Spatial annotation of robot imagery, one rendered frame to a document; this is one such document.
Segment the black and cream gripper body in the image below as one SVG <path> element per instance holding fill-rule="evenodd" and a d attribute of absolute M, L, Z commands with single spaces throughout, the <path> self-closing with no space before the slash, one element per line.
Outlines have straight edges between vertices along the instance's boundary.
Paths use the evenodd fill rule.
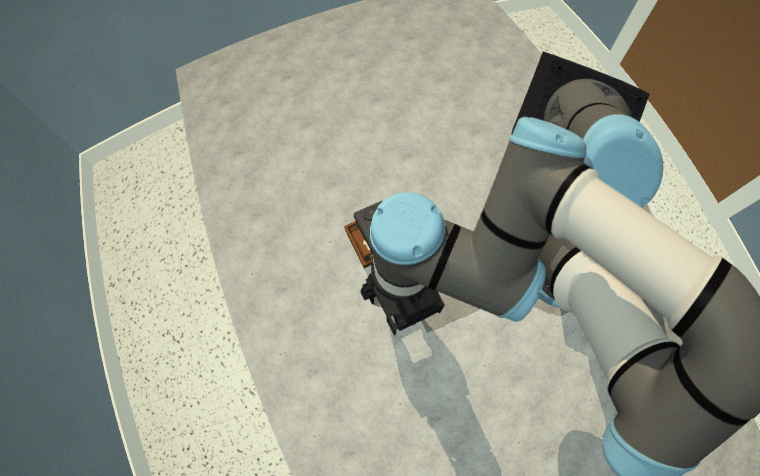
<path fill-rule="evenodd" d="M 435 291 L 426 286 L 421 291 L 411 296 L 397 296 L 384 290 L 381 287 L 381 285 L 378 283 L 377 278 L 375 276 L 374 257 L 371 264 L 371 274 L 366 279 L 366 282 L 369 287 L 372 287 L 371 290 L 374 296 L 377 297 L 386 315 L 387 323 L 393 335 L 396 335 L 396 330 L 399 328 L 400 328 L 399 331 L 401 331 L 409 326 L 412 326 L 436 314 L 437 312 L 438 314 L 441 313 L 442 309 L 445 306 L 438 291 Z M 378 290 L 375 287 L 375 285 L 376 287 L 378 287 Z M 431 292 L 431 290 L 433 292 Z M 422 292 L 422 300 L 420 300 L 421 292 Z M 433 293 L 435 296 L 433 296 Z M 413 302 L 409 298 L 413 300 Z M 394 299 L 394 300 L 391 300 L 391 299 Z M 418 302 L 417 299 L 420 302 Z M 438 300 L 438 303 L 437 303 L 437 300 Z M 395 323 L 391 317 L 392 315 L 395 315 L 393 316 Z"/>

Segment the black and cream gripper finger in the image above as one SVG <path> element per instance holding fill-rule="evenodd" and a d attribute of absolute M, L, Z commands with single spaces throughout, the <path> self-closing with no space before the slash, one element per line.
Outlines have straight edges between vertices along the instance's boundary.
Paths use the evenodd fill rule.
<path fill-rule="evenodd" d="M 372 305 L 381 307 L 377 297 L 372 293 L 371 288 L 372 287 L 369 287 L 367 283 L 363 284 L 363 287 L 361 288 L 361 294 L 364 300 L 370 299 Z"/>

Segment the brown wooden tray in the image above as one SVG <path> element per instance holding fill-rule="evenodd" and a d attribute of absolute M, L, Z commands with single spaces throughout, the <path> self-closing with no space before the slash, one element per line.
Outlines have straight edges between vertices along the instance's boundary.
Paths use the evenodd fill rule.
<path fill-rule="evenodd" d="M 365 262 L 362 254 L 361 254 L 361 252 L 360 252 L 360 250 L 358 248 L 357 239 L 362 238 L 363 235 L 361 234 L 361 232 L 360 232 L 360 230 L 359 230 L 359 228 L 358 228 L 358 226 L 356 224 L 356 221 L 354 221 L 354 222 L 352 222 L 352 223 L 344 226 L 344 228 L 345 228 L 345 231 L 346 231 L 346 233 L 347 233 L 347 235 L 348 235 L 348 237 L 349 237 L 349 239 L 350 239 L 350 241 L 351 241 L 351 243 L 352 243 L 352 245 L 353 245 L 353 247 L 354 247 L 354 249 L 355 249 L 358 257 L 359 257 L 359 259 L 360 259 L 360 262 L 361 262 L 363 268 L 371 266 L 373 259 Z"/>

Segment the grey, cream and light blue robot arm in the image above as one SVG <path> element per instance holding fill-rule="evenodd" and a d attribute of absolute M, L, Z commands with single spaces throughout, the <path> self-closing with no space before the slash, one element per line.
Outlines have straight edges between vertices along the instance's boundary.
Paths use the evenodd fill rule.
<path fill-rule="evenodd" d="M 663 177 L 649 133 L 612 87 L 573 80 L 544 121 L 518 120 L 474 231 L 412 192 L 354 218 L 393 295 L 426 286 L 515 322 L 538 298 L 574 313 L 618 414 L 610 468 L 682 476 L 760 413 L 760 296 L 642 209 Z"/>

